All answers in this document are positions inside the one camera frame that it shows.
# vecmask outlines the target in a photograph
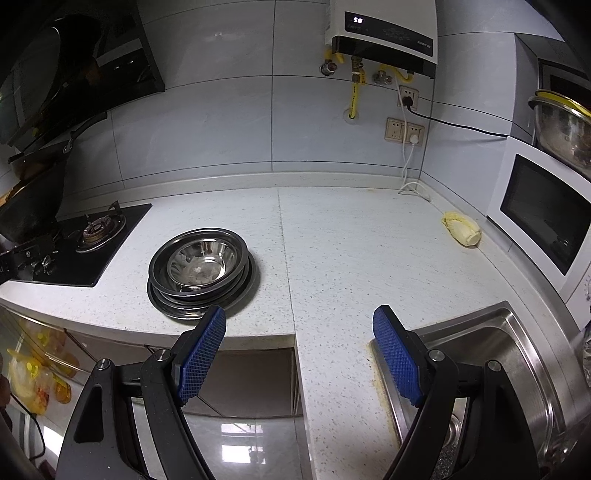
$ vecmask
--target kitchen sink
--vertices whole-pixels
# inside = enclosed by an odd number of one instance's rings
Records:
[[[499,361],[515,389],[542,462],[551,441],[565,430],[564,417],[544,362],[508,302],[479,310],[443,323],[415,330],[427,348],[443,351],[456,362],[484,365]],[[398,391],[377,341],[372,349],[394,416],[400,444],[406,437],[417,409]],[[454,405],[446,446],[457,444],[466,399]]]

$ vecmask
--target black glass cooktop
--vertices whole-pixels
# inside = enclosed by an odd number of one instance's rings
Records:
[[[60,234],[56,239],[54,253],[50,255],[51,264],[47,272],[27,267],[19,270],[17,281],[68,285],[73,287],[94,287],[105,271],[119,247],[125,242],[131,231],[152,207],[151,203],[122,208],[125,226],[109,242],[95,251],[78,253],[82,232],[89,221],[99,219],[113,210],[93,213],[88,216],[69,218],[59,222]]]

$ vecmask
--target countertop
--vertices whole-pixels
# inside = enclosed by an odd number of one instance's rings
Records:
[[[461,247],[441,224],[441,211],[416,196],[280,187],[150,202],[94,288],[10,281],[0,286],[0,301],[83,333],[172,343],[189,327],[148,300],[152,255],[187,230],[237,232],[261,270],[261,285],[228,319],[226,347],[295,341],[316,480],[378,480],[394,459],[394,426],[369,348],[376,307],[389,304],[413,329],[508,300],[526,329],[535,327],[482,251]]]

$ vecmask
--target black plug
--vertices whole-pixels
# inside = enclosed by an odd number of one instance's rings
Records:
[[[413,98],[406,96],[406,97],[402,97],[402,104],[406,107],[406,108],[410,108],[413,106],[414,102],[413,102]]]

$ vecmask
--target blue gripper pad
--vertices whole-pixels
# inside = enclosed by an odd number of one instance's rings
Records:
[[[415,407],[421,406],[427,394],[421,388],[420,367],[426,367],[423,349],[413,342],[387,305],[378,307],[374,312],[374,335],[398,392]]]
[[[192,338],[188,337],[177,355],[177,359],[181,361],[177,394],[183,404],[199,394],[226,334],[226,314],[223,309],[218,306],[210,307],[191,334]]]

